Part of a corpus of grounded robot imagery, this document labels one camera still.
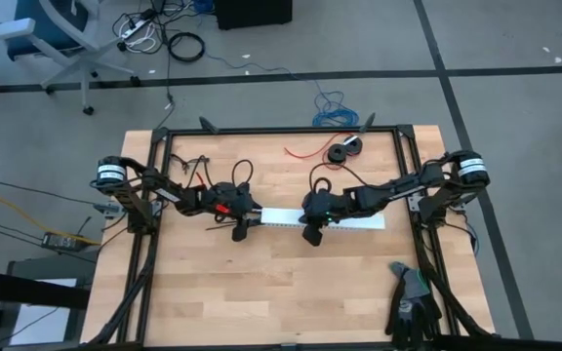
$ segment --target yellow cable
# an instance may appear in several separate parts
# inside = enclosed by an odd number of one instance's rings
[[[27,219],[29,222],[31,222],[32,224],[36,225],[37,227],[39,227],[40,229],[42,229],[46,232],[54,233],[56,235],[63,236],[64,238],[71,238],[71,239],[79,240],[81,242],[88,243],[90,245],[100,245],[100,243],[98,243],[96,241],[86,239],[86,238],[80,237],[78,235],[69,234],[69,233],[61,232],[59,230],[55,230],[55,229],[51,229],[49,227],[46,227],[46,226],[42,225],[38,220],[32,218],[29,214],[27,214],[25,211],[23,211],[19,206],[9,202],[8,200],[4,200],[4,199],[0,198],[0,203],[2,203],[4,205],[8,206],[9,208],[15,210],[23,218]]]

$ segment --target wooden tabletop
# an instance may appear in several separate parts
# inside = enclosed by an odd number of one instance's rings
[[[444,153],[438,127],[415,126],[415,131],[422,161]],[[283,147],[308,154],[331,136],[179,136],[172,151],[183,159],[201,154],[211,158],[212,181],[229,181],[233,165],[250,159],[255,165],[251,179],[254,199],[264,207],[299,209],[309,190],[308,173],[321,159],[296,159]],[[399,177],[392,136],[367,133],[361,138],[363,152],[346,165],[370,183]],[[150,131],[128,132],[122,155],[144,164],[149,144]],[[199,172],[205,177],[202,168]],[[240,167],[236,181],[245,179],[247,172],[248,167]],[[344,170],[320,168],[314,178],[318,176],[332,181],[333,192],[358,184]],[[170,177],[187,183],[189,174],[174,162]],[[162,215],[144,345],[390,340],[383,329],[397,279],[388,264],[398,260],[417,267],[417,261],[405,202],[389,204],[383,214],[384,230],[326,230],[322,245],[314,248],[299,229],[279,227],[252,228],[245,241],[234,243],[230,227],[205,230],[215,226],[210,214],[185,217],[168,208]],[[462,218],[452,213],[447,221],[464,226]],[[103,240],[124,225],[107,231]],[[492,331],[467,234],[451,227],[440,228],[438,233],[453,293],[481,327]],[[133,238],[124,233],[101,251],[82,341],[97,334],[122,298]],[[130,339],[134,338],[139,302],[140,297],[133,308]]]

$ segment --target chair wheel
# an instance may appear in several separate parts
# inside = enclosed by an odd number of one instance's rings
[[[132,85],[134,87],[139,87],[142,85],[141,79],[138,78],[138,76],[131,76],[129,81],[132,82]]]

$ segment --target glove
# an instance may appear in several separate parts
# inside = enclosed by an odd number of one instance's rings
[[[391,342],[399,350],[418,349],[422,346],[422,334],[426,339],[433,338],[431,326],[441,318],[441,311],[420,270],[401,262],[394,262],[389,268],[399,282],[391,299],[385,334],[392,335]]]

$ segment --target black box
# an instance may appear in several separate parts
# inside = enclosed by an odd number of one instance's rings
[[[214,0],[214,8],[220,29],[292,20],[292,0]]]

